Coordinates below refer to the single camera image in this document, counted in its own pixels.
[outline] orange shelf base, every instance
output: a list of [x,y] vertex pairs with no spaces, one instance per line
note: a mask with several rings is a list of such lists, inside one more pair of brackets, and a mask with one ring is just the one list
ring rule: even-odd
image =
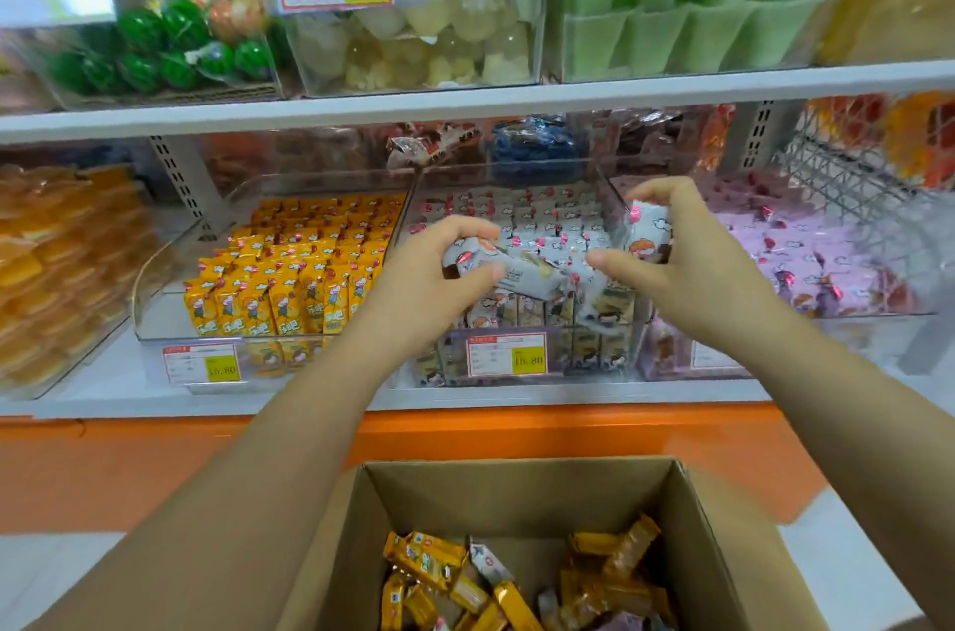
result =
[[[249,420],[1,420],[0,533],[133,528]],[[826,485],[770,403],[370,412],[349,465],[641,454],[730,477],[778,522]]]

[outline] cardboard box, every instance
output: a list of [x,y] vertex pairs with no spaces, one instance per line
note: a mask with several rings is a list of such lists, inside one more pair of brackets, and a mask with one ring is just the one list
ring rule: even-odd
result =
[[646,563],[670,590],[683,631],[827,628],[761,509],[721,479],[659,456],[354,468],[335,488],[278,628],[376,631],[391,530],[487,543],[533,607],[559,586],[569,533],[622,532],[638,512],[662,530]]

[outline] person's left arm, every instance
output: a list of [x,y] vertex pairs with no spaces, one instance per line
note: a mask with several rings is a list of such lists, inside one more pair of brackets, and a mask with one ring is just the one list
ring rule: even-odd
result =
[[262,631],[277,622],[377,388],[504,274],[441,255],[499,228],[452,217],[406,241],[343,334],[31,631]]

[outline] hand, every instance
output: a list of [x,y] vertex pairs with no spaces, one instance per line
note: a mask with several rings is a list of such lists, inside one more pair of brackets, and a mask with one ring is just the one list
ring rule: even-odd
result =
[[371,351],[387,352],[395,364],[423,352],[507,273],[504,264],[492,263],[444,278],[444,252],[471,236],[494,241],[500,228],[481,218],[449,216],[397,247],[346,333],[363,334]]
[[587,254],[587,262],[650,297],[664,321],[739,360],[742,351],[797,317],[710,213],[692,179],[647,181],[627,194],[627,201],[632,200],[670,206],[668,263],[599,249]]

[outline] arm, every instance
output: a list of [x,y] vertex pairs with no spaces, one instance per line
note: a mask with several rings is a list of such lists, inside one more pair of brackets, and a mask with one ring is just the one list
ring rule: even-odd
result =
[[30,628],[274,627],[377,388],[503,275],[445,280],[441,254],[498,234],[455,217],[407,241],[340,338]]
[[955,418],[778,297],[691,179],[648,181],[628,198],[670,205],[669,263],[623,251],[588,261],[746,367],[928,617],[955,628]]

